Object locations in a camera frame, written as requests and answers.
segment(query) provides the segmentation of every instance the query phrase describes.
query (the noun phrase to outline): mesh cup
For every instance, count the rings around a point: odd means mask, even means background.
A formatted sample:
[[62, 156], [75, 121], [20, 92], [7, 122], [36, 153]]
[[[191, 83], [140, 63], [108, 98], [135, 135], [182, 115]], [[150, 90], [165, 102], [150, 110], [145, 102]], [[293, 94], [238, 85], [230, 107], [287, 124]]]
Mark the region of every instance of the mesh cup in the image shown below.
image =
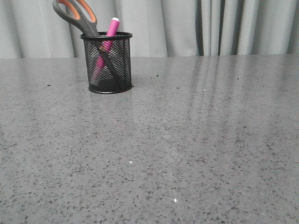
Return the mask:
[[88, 89], [96, 93], [118, 93], [132, 88], [130, 38], [131, 33], [117, 32], [116, 36], [81, 35], [84, 41]]

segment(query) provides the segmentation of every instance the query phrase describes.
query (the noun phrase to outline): black mesh pen holder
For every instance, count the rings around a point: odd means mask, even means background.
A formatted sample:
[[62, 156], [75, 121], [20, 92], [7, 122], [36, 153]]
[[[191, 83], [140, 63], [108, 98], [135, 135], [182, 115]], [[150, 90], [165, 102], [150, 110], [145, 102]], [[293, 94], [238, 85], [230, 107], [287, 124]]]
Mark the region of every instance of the black mesh pen holder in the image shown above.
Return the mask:
[[117, 32], [116, 36], [81, 35], [84, 41], [88, 89], [96, 93], [118, 93], [132, 88], [130, 38], [131, 33]]

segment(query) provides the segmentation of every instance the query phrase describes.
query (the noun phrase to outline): curtain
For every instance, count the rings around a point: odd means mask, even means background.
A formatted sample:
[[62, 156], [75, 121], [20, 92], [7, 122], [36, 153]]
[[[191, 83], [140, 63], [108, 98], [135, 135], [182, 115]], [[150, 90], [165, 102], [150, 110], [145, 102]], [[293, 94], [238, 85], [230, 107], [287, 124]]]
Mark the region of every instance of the curtain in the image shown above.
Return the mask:
[[[299, 53], [299, 0], [86, 0], [107, 31], [133, 34], [131, 56]], [[0, 58], [84, 57], [80, 31], [52, 0], [0, 0]]]

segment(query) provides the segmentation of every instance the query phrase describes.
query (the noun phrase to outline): speckled stone surface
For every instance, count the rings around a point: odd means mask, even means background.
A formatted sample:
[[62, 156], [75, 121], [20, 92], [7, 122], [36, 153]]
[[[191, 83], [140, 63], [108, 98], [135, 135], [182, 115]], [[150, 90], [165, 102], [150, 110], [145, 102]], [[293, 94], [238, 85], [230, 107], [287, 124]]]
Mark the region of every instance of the speckled stone surface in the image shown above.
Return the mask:
[[1, 224], [299, 223], [299, 55], [0, 60]]

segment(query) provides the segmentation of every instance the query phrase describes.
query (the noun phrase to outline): scissors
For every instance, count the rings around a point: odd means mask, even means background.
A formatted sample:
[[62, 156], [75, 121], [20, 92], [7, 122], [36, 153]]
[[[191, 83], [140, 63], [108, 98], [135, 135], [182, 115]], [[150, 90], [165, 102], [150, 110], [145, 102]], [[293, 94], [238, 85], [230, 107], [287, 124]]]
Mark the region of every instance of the scissors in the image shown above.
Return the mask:
[[[89, 21], [89, 19], [86, 18], [86, 16], [79, 8], [79, 6], [76, 4], [76, 2], [78, 2], [83, 7], [83, 9], [88, 13], [91, 21]], [[92, 37], [99, 36], [97, 30], [97, 22], [98, 22], [97, 17], [93, 13], [92, 9], [84, 0], [76, 0], [76, 2], [74, 0], [53, 0], [53, 8], [61, 18], [76, 26], [86, 36], [92, 36]], [[74, 16], [72, 17], [69, 14], [67, 14], [59, 6], [59, 4], [63, 4], [68, 9], [70, 9], [70, 11], [73, 13]]]

